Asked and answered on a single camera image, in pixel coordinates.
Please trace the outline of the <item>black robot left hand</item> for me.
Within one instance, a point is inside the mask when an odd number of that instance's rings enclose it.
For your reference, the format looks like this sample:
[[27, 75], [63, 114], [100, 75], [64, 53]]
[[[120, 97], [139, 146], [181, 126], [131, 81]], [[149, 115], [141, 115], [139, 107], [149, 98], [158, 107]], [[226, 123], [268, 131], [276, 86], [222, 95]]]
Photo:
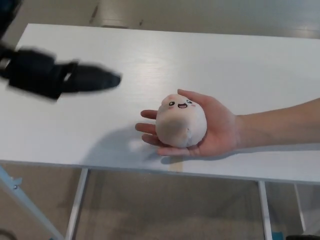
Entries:
[[52, 55], [35, 49], [13, 50], [2, 44], [0, 59], [8, 60], [0, 69], [0, 76], [10, 87], [55, 101], [61, 94], [113, 89], [122, 80], [120, 74], [97, 65], [77, 61], [56, 63]]

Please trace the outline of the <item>person's bare hand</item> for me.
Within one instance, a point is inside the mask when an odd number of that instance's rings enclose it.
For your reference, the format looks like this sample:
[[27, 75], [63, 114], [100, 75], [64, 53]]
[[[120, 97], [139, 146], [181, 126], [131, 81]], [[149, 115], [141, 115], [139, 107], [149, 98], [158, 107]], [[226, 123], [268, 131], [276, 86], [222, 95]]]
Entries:
[[182, 89], [177, 93], [195, 101], [204, 110], [207, 120], [204, 139], [188, 148], [170, 147], [158, 139], [154, 124], [140, 122], [135, 129], [143, 133], [141, 138], [145, 143], [157, 146], [160, 156], [216, 157], [236, 150], [239, 143], [236, 115], [212, 96]]

